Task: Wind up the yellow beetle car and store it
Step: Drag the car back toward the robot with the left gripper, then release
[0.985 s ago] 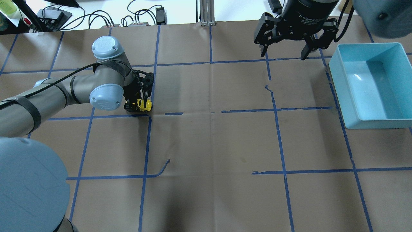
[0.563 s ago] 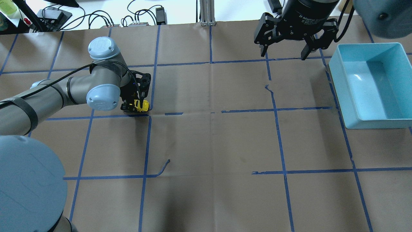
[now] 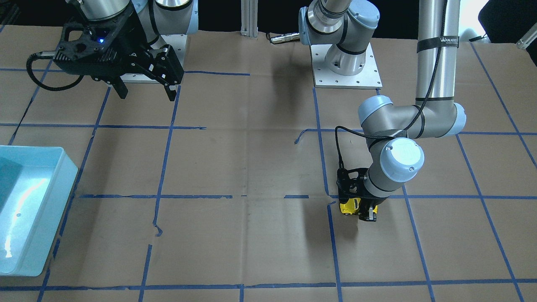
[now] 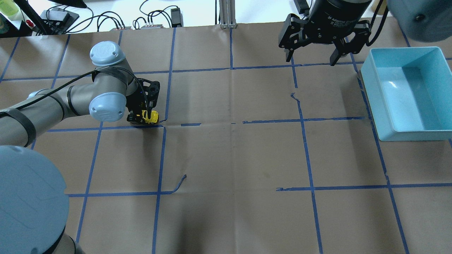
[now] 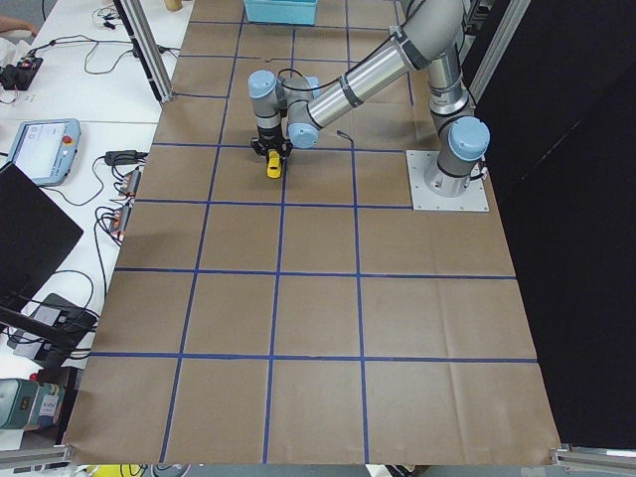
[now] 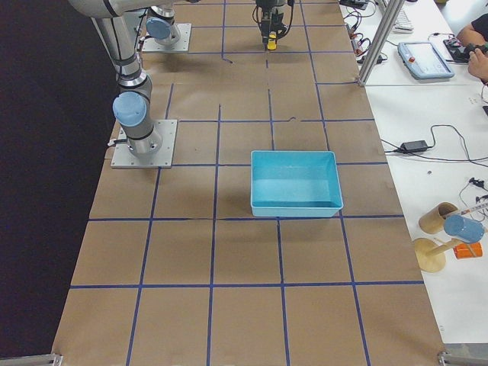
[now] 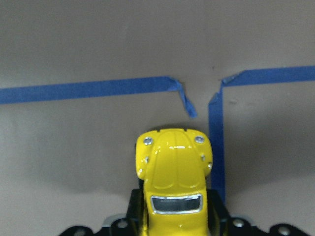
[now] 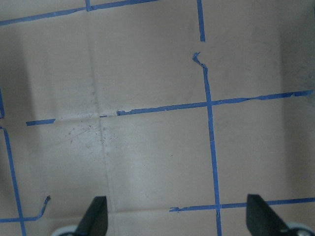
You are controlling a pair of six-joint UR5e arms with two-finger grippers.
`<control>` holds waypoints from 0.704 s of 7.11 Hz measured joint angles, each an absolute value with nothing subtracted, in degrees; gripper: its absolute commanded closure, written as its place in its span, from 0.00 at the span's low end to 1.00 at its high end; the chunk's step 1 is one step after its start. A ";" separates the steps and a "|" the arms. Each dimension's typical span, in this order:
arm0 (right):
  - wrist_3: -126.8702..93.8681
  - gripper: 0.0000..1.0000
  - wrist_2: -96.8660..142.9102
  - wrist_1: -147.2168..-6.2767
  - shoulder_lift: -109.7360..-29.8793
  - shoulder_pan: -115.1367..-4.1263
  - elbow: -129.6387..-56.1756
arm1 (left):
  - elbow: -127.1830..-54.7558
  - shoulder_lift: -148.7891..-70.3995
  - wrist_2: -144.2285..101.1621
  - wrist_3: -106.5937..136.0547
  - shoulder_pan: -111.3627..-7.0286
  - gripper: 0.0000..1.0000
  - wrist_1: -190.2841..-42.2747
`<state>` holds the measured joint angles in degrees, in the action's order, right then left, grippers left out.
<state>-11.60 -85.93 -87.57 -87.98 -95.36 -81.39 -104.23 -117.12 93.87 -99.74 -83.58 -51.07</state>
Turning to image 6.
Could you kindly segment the person forearm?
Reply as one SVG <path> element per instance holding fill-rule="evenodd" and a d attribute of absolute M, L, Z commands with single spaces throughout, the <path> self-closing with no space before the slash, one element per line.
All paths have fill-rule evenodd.
<path fill-rule="evenodd" d="M 470 44 L 474 46 L 483 46 L 487 43 L 487 14 L 479 16 L 471 21 L 457 35 L 461 44 L 467 47 Z M 484 84 L 487 83 L 487 53 L 480 48 L 474 48 L 469 52 L 469 61 L 467 65 L 468 72 L 480 79 Z"/>

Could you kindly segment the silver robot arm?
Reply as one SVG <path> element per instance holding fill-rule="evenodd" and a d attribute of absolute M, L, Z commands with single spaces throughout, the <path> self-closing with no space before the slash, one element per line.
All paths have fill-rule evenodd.
<path fill-rule="evenodd" d="M 175 23 L 173 1 L 148 10 L 146 31 L 159 41 L 176 41 L 179 29 Z M 255 1 L 252 20 L 257 24 L 262 43 L 272 49 L 272 44 L 289 33 L 294 16 L 294 1 Z"/>
<path fill-rule="evenodd" d="M 113 112 L 125 132 L 127 150 L 137 158 L 156 154 L 162 136 L 149 116 L 152 81 L 137 54 L 137 40 L 130 33 L 127 12 L 158 5 L 157 1 L 71 1 L 80 14 L 92 19 L 116 71 L 120 94 Z"/>

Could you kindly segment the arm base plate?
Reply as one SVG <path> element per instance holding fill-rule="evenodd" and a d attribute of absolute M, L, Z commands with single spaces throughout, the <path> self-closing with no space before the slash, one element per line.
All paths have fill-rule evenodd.
<path fill-rule="evenodd" d="M 118 139 L 122 142 L 114 145 L 111 167 L 169 169 L 172 166 L 177 127 L 177 120 L 154 120 L 152 134 L 144 140 L 130 140 L 121 128 Z"/>
<path fill-rule="evenodd" d="M 143 41 L 144 53 L 186 53 L 188 52 L 191 24 L 168 24 L 167 22 L 147 22 L 149 27 Z"/>

